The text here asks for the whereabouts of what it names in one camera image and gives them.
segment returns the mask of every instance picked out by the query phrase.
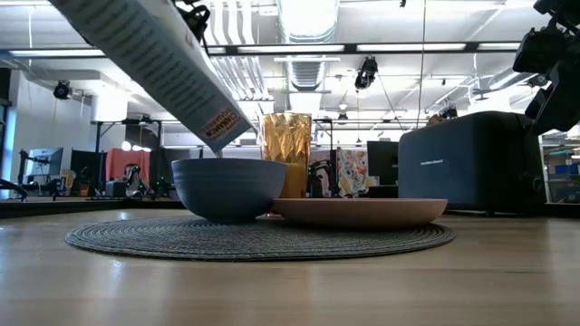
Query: amber glass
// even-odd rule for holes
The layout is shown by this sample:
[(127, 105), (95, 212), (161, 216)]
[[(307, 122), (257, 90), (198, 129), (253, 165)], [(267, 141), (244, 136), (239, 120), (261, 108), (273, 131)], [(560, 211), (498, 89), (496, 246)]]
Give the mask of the amber glass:
[(306, 197), (312, 119), (305, 114), (272, 113), (262, 118), (262, 158), (286, 163), (281, 198)]

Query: round woven placemat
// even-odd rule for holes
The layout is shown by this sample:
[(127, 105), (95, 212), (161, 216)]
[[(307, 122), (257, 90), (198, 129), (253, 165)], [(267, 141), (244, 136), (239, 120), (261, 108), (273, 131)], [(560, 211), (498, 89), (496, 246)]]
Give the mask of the round woven placemat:
[(398, 254), (444, 245), (453, 231), (425, 225), (391, 231), (304, 228), (284, 220), (219, 225), (193, 216), (133, 219), (86, 225), (66, 243), (106, 254), (206, 261), (336, 259)]

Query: table surface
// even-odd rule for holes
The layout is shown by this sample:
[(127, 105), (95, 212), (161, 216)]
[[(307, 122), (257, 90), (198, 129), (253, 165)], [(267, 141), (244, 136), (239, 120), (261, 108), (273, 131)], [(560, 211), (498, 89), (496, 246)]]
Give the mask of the table surface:
[(457, 238), (384, 257), (203, 263), (93, 254), (101, 211), (0, 220), (0, 325), (578, 325), (580, 223), (446, 216)]

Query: monitor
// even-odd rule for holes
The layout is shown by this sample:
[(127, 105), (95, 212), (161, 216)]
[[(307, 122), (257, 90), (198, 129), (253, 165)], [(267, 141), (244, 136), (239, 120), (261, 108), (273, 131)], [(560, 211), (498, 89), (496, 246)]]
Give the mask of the monitor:
[(31, 149), (28, 153), (29, 162), (26, 167), (28, 177), (49, 177), (61, 175), (63, 148)]
[(366, 148), (369, 176), (379, 177), (383, 186), (396, 185), (399, 179), (399, 143), (368, 141)]

